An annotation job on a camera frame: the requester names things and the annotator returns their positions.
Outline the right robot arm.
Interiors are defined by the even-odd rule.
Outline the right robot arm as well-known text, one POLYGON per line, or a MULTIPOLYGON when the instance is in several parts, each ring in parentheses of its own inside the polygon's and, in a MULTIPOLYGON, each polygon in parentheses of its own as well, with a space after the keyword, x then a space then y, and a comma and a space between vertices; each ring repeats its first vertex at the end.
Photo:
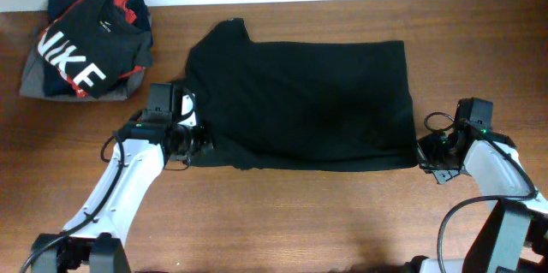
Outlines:
POLYGON ((493 104, 464 98, 446 128, 431 129, 416 146, 419 166, 444 184, 471 176, 479 197, 463 200, 444 216, 435 258, 416 256, 408 272, 545 272, 547 200, 522 168, 513 140, 493 131, 493 104), (490 214, 464 258, 443 258, 444 232, 460 209, 484 202, 490 214))

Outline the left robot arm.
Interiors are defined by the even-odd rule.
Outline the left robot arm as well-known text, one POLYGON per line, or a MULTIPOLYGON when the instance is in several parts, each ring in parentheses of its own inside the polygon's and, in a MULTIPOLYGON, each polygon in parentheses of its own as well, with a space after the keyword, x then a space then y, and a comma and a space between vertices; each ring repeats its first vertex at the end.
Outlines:
POLYGON ((58 234, 40 234, 23 272, 69 272, 82 265, 91 272, 130 270, 124 245, 150 185, 170 161, 187 169, 211 147, 197 111, 196 96, 176 83, 154 83, 147 106, 105 142, 113 147, 107 167, 78 212, 58 234))

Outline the black t-shirt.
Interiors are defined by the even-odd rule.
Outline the black t-shirt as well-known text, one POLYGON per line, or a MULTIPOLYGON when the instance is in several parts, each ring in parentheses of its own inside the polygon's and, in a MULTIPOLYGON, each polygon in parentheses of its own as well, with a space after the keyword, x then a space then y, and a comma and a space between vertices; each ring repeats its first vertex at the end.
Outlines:
POLYGON ((196 166, 361 172, 417 164, 401 40, 255 42, 235 18, 191 49, 182 83, 213 142, 196 166))

